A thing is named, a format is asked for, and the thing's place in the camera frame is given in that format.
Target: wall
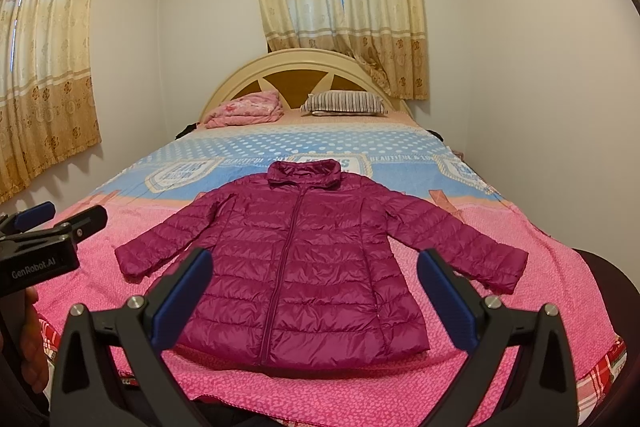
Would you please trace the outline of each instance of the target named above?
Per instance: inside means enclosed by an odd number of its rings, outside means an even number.
[[[464,150],[470,61],[463,0],[425,0],[431,102],[412,103],[418,123]],[[162,84],[168,137],[197,121],[210,95],[266,53],[258,0],[161,0]]]
[[[631,0],[469,0],[466,160],[530,220],[640,287],[640,17]]]
[[[92,0],[90,52],[102,143],[50,168],[0,206],[53,201],[63,210],[162,146],[158,0]]]

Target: bed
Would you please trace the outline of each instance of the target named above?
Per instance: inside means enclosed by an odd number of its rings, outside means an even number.
[[[110,222],[107,229],[80,245],[79,270],[44,283],[40,289],[38,311],[52,357],[55,331],[62,331],[71,304],[82,301],[92,310],[119,307],[130,295],[144,293],[161,275],[162,270],[142,281],[124,280],[114,248],[205,192],[265,171],[274,160],[334,158],[343,170],[426,198],[494,239],[529,251],[525,275],[514,295],[505,296],[504,301],[532,310],[547,301],[559,305],[578,378],[580,423],[584,423],[620,374],[627,350],[580,255],[530,224],[513,203],[421,129],[406,103],[389,98],[349,57],[322,50],[268,54],[229,77],[202,114],[244,94],[272,89],[280,93],[286,109],[279,121],[196,130],[142,158],[65,212],[70,215],[102,204]],[[386,117],[319,118],[296,110],[308,93],[329,89],[374,92],[390,113]],[[270,415],[285,425],[418,425],[466,355],[452,346],[428,299],[417,289],[417,253],[395,242],[392,249],[428,324],[431,350],[426,354],[345,375],[299,380],[242,371],[179,346],[165,353],[164,359],[191,399],[219,400]],[[127,376],[126,360],[121,353],[115,356],[119,370]],[[510,349],[474,425],[491,415],[514,357]]]

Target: jacket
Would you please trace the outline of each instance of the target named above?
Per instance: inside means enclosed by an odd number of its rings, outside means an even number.
[[[527,253],[428,201],[340,171],[275,162],[212,190],[116,249],[124,275],[192,247],[214,276],[180,344],[241,364],[348,369],[428,349],[424,318],[387,235],[436,248],[455,270],[512,293]]]

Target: headboard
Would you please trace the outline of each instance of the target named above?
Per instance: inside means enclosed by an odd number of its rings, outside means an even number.
[[[264,55],[228,77],[207,102],[200,121],[221,103],[251,92],[277,90],[284,107],[291,109],[305,103],[309,93],[330,89],[373,92],[388,110],[412,117],[406,102],[389,97],[353,58],[326,50],[296,48]]]

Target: blue gripper pad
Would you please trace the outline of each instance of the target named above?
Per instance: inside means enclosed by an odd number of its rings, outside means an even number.
[[[183,263],[190,265],[181,277],[182,267],[175,274],[164,276],[180,279],[174,282],[152,318],[150,342],[156,353],[175,346],[213,275],[213,259],[208,250],[201,250],[195,259],[190,256]]]
[[[420,284],[453,345],[471,354],[479,343],[474,314],[428,251],[420,252],[417,269]]]
[[[18,232],[27,232],[34,229],[42,223],[46,223],[49,219],[53,219],[56,215],[56,207],[50,201],[38,204],[33,208],[23,210],[15,216],[14,229]]]

